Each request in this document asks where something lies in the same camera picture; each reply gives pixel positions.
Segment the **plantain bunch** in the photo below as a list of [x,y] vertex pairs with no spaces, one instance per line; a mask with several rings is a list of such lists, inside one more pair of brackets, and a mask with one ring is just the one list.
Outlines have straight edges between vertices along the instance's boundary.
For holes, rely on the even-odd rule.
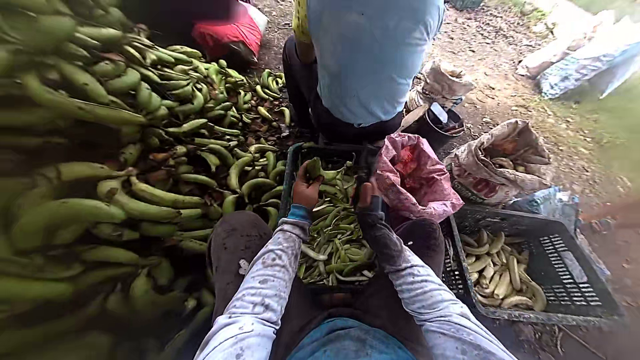
[[211,320],[211,274],[190,263],[215,223],[277,225],[284,75],[160,47],[118,4],[0,1],[0,165],[39,164],[0,177],[6,358],[172,359]]

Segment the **dark pants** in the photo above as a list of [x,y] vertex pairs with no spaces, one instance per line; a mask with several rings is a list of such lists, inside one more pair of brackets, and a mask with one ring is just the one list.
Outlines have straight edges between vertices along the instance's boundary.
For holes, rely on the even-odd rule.
[[[251,262],[271,238],[271,230],[258,215],[236,211],[225,215],[209,240],[207,262],[212,267],[216,289],[214,319],[221,315],[240,288],[244,277],[238,273],[238,261]],[[440,226],[426,219],[400,225],[396,234],[425,264],[442,276],[444,239]],[[285,359],[298,343],[327,318],[347,317],[376,327],[400,341],[417,359],[431,359],[422,330],[404,309],[388,276],[379,271],[365,288],[353,297],[351,307],[331,307],[309,292],[296,277],[282,324],[271,349],[271,359]]]
[[305,64],[300,61],[293,35],[284,44],[282,68],[296,125],[303,129],[316,130],[329,142],[373,143],[394,133],[402,123],[402,112],[387,121],[362,127],[356,127],[333,116],[329,109],[324,107],[317,92],[317,63]]

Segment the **plastic crate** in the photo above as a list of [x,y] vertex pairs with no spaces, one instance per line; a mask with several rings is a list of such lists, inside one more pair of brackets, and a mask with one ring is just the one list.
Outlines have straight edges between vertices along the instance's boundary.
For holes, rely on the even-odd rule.
[[[368,145],[372,153],[377,154],[378,148]],[[366,145],[305,145],[297,143],[289,148],[287,155],[287,168],[284,173],[284,184],[282,198],[280,199],[280,218],[286,217],[291,207],[291,190],[296,182],[296,174],[305,161],[319,156],[329,165],[334,165],[337,170],[345,161],[352,161],[354,164],[360,159],[360,155],[365,151]]]
[[465,271],[462,267],[462,261],[458,255],[456,248],[456,237],[458,232],[455,231],[456,221],[453,216],[449,216],[440,222],[440,230],[445,241],[444,249],[444,265],[442,267],[442,282],[453,292],[460,300],[469,299],[466,287]]
[[[307,160],[312,159],[314,156],[319,156],[323,160],[335,159],[336,161],[344,162],[346,159],[350,159],[350,156],[355,154],[356,160],[364,150],[363,146],[358,145],[340,145],[340,146],[320,146],[311,145],[303,147],[302,143],[298,143],[289,148],[289,155],[287,157],[287,170],[284,177],[284,189],[282,191],[282,198],[280,199],[280,217],[286,217],[291,208],[291,190],[293,189],[293,183],[296,180],[296,173],[300,168],[300,165]],[[451,244],[451,252],[447,250],[445,246],[445,259],[444,266],[442,267],[442,281],[449,287],[449,289],[457,297],[467,297],[465,295],[465,275],[462,268],[462,262],[458,255],[458,251],[455,247],[457,232],[455,231],[455,220],[453,217],[446,218],[440,223],[440,228],[445,241]],[[315,292],[351,292],[357,291],[362,288],[360,285],[338,285],[327,286],[310,285]]]
[[483,0],[451,0],[450,3],[458,10],[476,9]]
[[[527,275],[542,287],[547,297],[548,304],[544,312],[486,307],[477,300],[465,264],[463,271],[467,290],[482,315],[526,322],[599,326],[623,318],[623,311],[610,289],[562,222],[484,206],[463,206],[454,217],[453,226],[457,227],[454,236],[461,259],[464,258],[464,251],[459,233],[476,234],[478,230],[485,229],[492,234],[502,231],[506,236],[525,239],[519,245],[530,254]],[[574,274],[575,270],[563,259],[565,252],[573,255],[583,274]]]

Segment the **black bucket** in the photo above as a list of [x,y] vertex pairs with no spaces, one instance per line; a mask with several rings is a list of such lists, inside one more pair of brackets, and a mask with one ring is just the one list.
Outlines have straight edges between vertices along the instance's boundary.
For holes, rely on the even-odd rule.
[[[456,113],[453,109],[447,110],[447,116],[449,121],[458,124],[462,121],[460,115]],[[434,151],[440,150],[443,146],[447,145],[451,140],[457,138],[462,135],[464,131],[459,132],[455,135],[450,135],[442,132],[437,127],[433,125],[431,119],[435,118],[436,115],[433,113],[431,109],[428,109],[425,115],[421,116],[418,120],[416,120],[413,125],[406,128],[404,131],[408,134],[416,134],[425,138],[429,143],[429,146]]]

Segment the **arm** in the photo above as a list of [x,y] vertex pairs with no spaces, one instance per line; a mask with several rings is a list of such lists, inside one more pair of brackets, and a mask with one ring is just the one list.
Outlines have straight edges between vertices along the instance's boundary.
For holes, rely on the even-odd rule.
[[280,327],[300,246],[309,233],[310,209],[317,203],[321,177],[306,183],[306,163],[294,184],[291,212],[258,252],[225,312],[213,323],[195,359],[268,359]]
[[515,359],[435,273],[384,223],[381,200],[363,186],[358,221],[364,238],[394,283],[404,308],[422,332],[434,359]]
[[293,34],[296,37],[296,52],[302,63],[312,63],[316,54],[314,43],[311,41],[307,18],[307,0],[296,0],[293,12]]

